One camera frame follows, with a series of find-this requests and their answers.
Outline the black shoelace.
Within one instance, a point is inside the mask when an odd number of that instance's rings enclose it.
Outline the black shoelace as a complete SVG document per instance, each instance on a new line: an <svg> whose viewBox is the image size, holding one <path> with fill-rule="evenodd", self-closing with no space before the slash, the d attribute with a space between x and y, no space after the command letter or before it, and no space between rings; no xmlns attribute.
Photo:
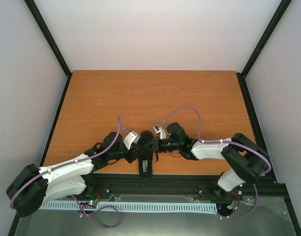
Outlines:
<svg viewBox="0 0 301 236"><path fill-rule="evenodd" d="M155 154L155 162L159 161L159 152L153 152L151 149L151 141L146 142L142 145L143 148L143 154L142 154L142 160L151 160L152 155Z"/></svg>

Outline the black canvas shoe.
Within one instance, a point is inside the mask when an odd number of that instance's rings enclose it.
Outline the black canvas shoe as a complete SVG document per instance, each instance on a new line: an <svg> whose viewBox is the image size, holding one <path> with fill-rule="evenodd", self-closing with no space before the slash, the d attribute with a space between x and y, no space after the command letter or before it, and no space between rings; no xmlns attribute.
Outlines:
<svg viewBox="0 0 301 236"><path fill-rule="evenodd" d="M137 144L143 146L152 138L153 134L150 131L143 131ZM152 176L152 157L152 151L143 151L138 157L139 176L143 179L149 179Z"/></svg>

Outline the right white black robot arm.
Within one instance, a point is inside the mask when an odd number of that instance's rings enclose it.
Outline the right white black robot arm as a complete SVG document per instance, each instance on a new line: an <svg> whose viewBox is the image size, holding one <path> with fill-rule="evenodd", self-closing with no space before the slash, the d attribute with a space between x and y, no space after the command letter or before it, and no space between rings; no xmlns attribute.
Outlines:
<svg viewBox="0 0 301 236"><path fill-rule="evenodd" d="M219 159L229 164L230 169L211 188L219 199L227 198L240 185L256 184L260 176L271 171L268 153L241 133L225 140L192 139L177 122L166 129L155 125L154 131L158 136L148 143L154 153L178 151L187 160Z"/></svg>

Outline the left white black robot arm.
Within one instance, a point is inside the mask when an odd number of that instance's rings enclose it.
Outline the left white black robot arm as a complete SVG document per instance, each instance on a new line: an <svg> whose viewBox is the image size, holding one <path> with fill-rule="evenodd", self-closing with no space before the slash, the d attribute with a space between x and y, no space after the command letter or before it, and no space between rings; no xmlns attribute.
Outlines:
<svg viewBox="0 0 301 236"><path fill-rule="evenodd" d="M36 212L42 204L68 195L92 197L95 185L88 180L89 175L106 167L110 160L134 161L137 152L133 146L139 139L140 135L134 131L125 137L111 132L103 142L71 160L47 167L25 166L6 190L11 208L23 218Z"/></svg>

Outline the left green-lit circuit board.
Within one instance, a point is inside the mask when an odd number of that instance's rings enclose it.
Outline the left green-lit circuit board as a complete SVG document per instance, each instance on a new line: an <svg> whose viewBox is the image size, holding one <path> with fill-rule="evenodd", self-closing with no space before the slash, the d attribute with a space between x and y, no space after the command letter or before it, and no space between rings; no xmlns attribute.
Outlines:
<svg viewBox="0 0 301 236"><path fill-rule="evenodd" d="M97 209L98 201L97 200L84 200L84 201L80 201L80 204L83 207L83 209L94 210L94 209Z"/></svg>

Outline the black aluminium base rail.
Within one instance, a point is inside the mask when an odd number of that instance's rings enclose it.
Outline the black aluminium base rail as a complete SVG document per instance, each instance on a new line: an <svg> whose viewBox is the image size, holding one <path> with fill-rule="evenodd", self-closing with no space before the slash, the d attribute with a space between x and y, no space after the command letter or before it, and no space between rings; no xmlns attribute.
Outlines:
<svg viewBox="0 0 301 236"><path fill-rule="evenodd" d="M153 175L150 179L142 179L138 174L89 174L90 193L99 190L103 199L110 195L180 195L196 196L200 200L227 201L233 198L229 193L226 199L216 196L216 175ZM283 196L286 199L288 191L285 184L277 183L269 177L261 177L256 184L259 196ZM235 187L236 194L255 196L252 184Z"/></svg>

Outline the left black frame post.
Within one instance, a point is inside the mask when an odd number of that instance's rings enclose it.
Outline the left black frame post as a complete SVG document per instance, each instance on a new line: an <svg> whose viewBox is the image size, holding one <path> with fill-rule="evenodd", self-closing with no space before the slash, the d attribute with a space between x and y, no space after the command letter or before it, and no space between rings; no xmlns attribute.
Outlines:
<svg viewBox="0 0 301 236"><path fill-rule="evenodd" d="M47 41L50 49L52 50L57 62L59 63L62 71L64 72L66 78L69 80L72 76L72 72L70 71L55 39L53 38L39 8L37 7L34 0L24 0L28 10L30 11L32 17L34 18L35 22L37 23L40 31L42 32L45 40Z"/></svg>

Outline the black frame post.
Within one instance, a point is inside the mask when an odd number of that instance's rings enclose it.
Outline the black frame post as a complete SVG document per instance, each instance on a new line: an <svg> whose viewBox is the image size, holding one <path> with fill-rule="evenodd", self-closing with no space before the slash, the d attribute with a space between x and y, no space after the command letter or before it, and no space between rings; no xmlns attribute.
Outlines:
<svg viewBox="0 0 301 236"><path fill-rule="evenodd" d="M257 58L259 57L260 53L264 49L266 43L270 39L272 33L274 32L275 28L279 24L280 20L282 19L284 13L288 9L289 5L291 4L292 0L282 0L277 9L275 10L273 16L271 17L268 25L266 26L262 36L260 37L256 47L254 48L251 56L249 57L246 65L244 66L241 75L245 79L249 74L251 68L253 67L254 63L256 62Z"/></svg>
<svg viewBox="0 0 301 236"><path fill-rule="evenodd" d="M34 0L24 0L28 10L30 11L32 17L34 18L35 22L37 23L40 31L42 32L45 40L47 41L50 49L52 50L57 62L59 63L62 71L64 72L66 78L69 80L72 76L72 72L70 71L55 39L53 38L39 8L37 7Z"/></svg>

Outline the right black frame post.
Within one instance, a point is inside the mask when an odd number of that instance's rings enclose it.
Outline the right black frame post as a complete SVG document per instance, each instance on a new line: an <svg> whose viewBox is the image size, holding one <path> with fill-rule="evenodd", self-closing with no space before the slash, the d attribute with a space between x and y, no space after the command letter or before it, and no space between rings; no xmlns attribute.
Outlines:
<svg viewBox="0 0 301 236"><path fill-rule="evenodd" d="M264 49L266 43L270 39L272 33L274 32L275 28L279 24L280 20L282 19L284 13L288 9L289 5L291 4L292 0L282 0L277 9L275 10L273 16L271 17L268 25L266 26L262 36L260 37L256 47L254 48L251 56L249 57L246 65L244 66L241 75L245 79L249 74L251 68L253 67L254 63L256 62L257 58L259 57L260 53Z"/></svg>

